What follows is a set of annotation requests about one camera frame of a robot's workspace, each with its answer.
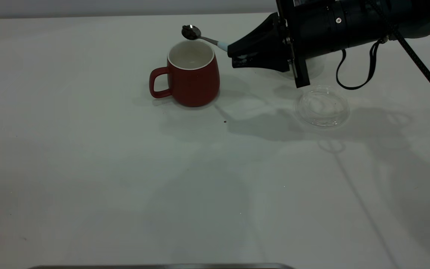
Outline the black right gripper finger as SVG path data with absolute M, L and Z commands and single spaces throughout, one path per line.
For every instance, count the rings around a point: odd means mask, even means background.
M 232 57 L 233 68 L 262 68 L 279 72 L 288 72 L 290 65 L 283 57 L 238 56 Z
M 265 53 L 269 57 L 287 57 L 286 21 L 272 13 L 256 29 L 228 46 L 230 58 L 252 53 Z

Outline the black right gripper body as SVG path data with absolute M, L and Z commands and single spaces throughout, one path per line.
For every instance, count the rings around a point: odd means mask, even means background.
M 307 59 L 348 48 L 345 11 L 336 0 L 278 0 L 277 8 L 296 87 L 308 86 Z

